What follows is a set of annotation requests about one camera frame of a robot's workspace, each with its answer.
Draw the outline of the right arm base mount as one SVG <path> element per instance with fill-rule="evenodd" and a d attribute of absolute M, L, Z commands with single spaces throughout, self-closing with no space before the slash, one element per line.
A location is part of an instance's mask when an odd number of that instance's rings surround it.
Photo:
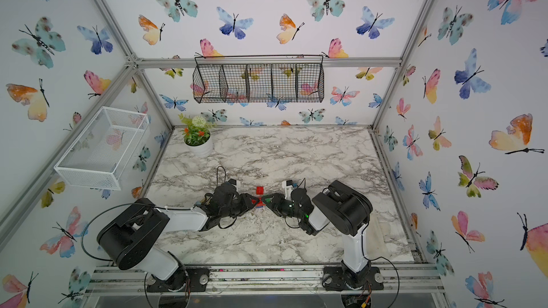
<path fill-rule="evenodd" d="M 344 263 L 337 267 L 324 267 L 321 285 L 327 291 L 337 292 L 358 289 L 384 290 L 380 269 L 370 263 L 358 272 L 353 272 Z"/>

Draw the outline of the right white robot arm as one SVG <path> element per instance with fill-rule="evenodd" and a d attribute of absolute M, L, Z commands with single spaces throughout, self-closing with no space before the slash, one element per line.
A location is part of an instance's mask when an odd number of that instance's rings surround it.
<path fill-rule="evenodd" d="M 298 228 L 308 235 L 317 235 L 326 226 L 334 226 L 343 236 L 345 269 L 356 275 L 369 268 L 365 231 L 373 206 L 355 189 L 333 181 L 312 198 L 305 188 L 293 188 L 288 195 L 265 195 L 262 202 L 278 217 L 295 218 Z"/>

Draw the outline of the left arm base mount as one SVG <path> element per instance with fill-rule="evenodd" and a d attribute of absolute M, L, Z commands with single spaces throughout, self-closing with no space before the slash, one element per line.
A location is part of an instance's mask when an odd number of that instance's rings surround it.
<path fill-rule="evenodd" d="M 205 292 L 209 282 L 208 268 L 180 268 L 167 280 L 151 276 L 154 282 L 146 285 L 146 291 L 152 293 L 200 293 Z"/>

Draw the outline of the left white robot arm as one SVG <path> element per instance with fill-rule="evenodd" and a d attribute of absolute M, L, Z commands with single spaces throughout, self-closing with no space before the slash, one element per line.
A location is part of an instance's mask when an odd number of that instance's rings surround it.
<path fill-rule="evenodd" d="M 239 193 L 236 181 L 219 185 L 193 208 L 162 208 L 148 198 L 138 199 L 97 235 L 98 244 L 120 270 L 138 269 L 163 282 L 184 277 L 181 262 L 155 246 L 167 232 L 205 232 L 219 227 L 224 218 L 239 218 L 260 199 Z"/>

